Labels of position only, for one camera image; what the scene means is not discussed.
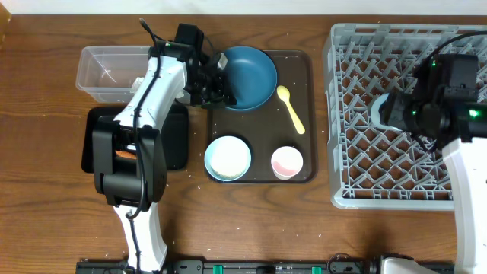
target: white wall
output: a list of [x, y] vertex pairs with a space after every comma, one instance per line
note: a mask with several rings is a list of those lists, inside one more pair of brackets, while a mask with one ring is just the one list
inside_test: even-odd
[[12, 14], [487, 15], [487, 0], [0, 0]]

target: clear plastic container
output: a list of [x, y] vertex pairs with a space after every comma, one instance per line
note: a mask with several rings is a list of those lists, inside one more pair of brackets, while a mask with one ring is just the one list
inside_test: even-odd
[[137, 77], [148, 67], [149, 46], [87, 46], [81, 52], [76, 87], [101, 103], [128, 103]]

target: brown tray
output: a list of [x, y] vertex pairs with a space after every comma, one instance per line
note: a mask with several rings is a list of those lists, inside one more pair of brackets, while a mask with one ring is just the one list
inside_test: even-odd
[[[314, 122], [314, 91], [310, 57], [299, 50], [267, 50], [278, 72], [278, 85], [291, 93], [291, 105], [306, 132], [299, 135], [285, 104], [277, 93], [255, 110], [210, 110], [208, 145], [215, 139], [232, 135], [246, 142], [252, 153], [249, 170], [229, 183], [307, 183], [317, 173], [317, 145]], [[275, 177], [271, 156], [277, 148], [294, 146], [303, 155], [303, 169], [290, 180]], [[210, 174], [208, 176], [220, 183]]]

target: pink cup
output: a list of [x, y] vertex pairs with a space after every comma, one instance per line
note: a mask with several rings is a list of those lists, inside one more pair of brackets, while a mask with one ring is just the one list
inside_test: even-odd
[[303, 156], [296, 148], [278, 148], [271, 157], [272, 171], [280, 180], [289, 180], [303, 168]]

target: black tray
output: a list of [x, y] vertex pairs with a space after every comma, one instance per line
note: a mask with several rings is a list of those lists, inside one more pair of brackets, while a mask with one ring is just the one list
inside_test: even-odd
[[[81, 169], [84, 172], [93, 173], [93, 144], [91, 134], [95, 123], [102, 116], [115, 117], [125, 107], [126, 105], [95, 107], [88, 112], [81, 159]], [[167, 170], [181, 170], [188, 162], [188, 127], [188, 110], [185, 106], [174, 104], [169, 109], [161, 132]]]
[[[306, 53], [298, 50], [264, 52], [277, 68], [278, 85], [284, 85], [291, 93], [291, 105], [306, 132], [303, 135], [296, 132], [284, 102], [274, 92], [255, 110], [210, 110], [208, 145], [226, 135], [236, 136], [249, 145], [252, 153], [249, 170], [240, 179], [229, 183], [307, 183], [316, 175], [318, 162], [311, 60]], [[285, 145], [294, 146], [304, 160], [303, 169], [290, 180], [275, 177], [271, 167], [272, 153]], [[221, 182], [210, 174], [208, 176]]]

